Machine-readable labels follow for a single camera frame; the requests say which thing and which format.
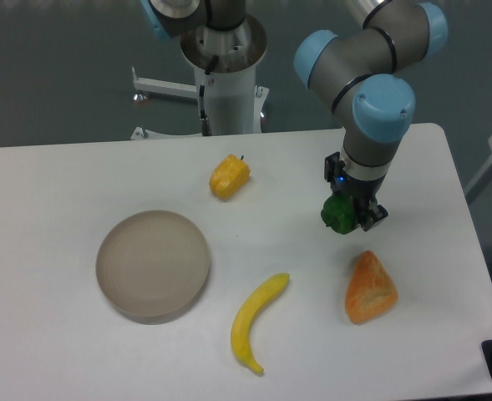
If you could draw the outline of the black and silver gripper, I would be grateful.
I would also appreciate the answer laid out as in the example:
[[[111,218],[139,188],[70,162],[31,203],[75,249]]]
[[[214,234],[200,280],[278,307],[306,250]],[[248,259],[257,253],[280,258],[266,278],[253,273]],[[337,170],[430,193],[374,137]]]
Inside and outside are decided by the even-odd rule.
[[[353,199],[357,223],[364,231],[370,231],[388,217],[388,211],[376,197],[388,170],[389,163],[373,167],[360,165],[345,149],[324,160],[324,180],[333,193]]]

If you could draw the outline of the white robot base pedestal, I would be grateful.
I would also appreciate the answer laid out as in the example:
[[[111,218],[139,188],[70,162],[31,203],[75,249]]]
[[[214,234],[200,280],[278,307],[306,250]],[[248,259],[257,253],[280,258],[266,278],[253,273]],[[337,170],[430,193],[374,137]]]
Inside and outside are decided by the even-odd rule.
[[[256,67],[267,48],[266,31],[247,14],[237,28],[217,31],[206,26],[180,36],[186,62],[195,83],[179,84],[141,78],[132,80],[142,99],[152,94],[194,100],[198,104],[203,136],[260,134],[262,109],[269,88],[256,83]]]

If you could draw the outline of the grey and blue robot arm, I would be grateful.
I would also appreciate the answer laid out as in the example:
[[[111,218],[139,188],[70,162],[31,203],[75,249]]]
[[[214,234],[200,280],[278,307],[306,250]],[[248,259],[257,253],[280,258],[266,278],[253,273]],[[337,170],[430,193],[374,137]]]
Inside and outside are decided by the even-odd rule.
[[[179,38],[194,69],[194,98],[204,136],[250,134],[260,125],[256,66],[266,53],[261,23],[242,1],[144,1],[142,11],[161,39]],[[318,30],[299,45],[294,70],[344,128],[342,148],[324,161],[332,194],[321,217],[335,232],[369,230],[387,216],[376,194],[416,106],[400,69],[441,50],[449,29],[432,3],[349,1],[361,25],[340,38]]]

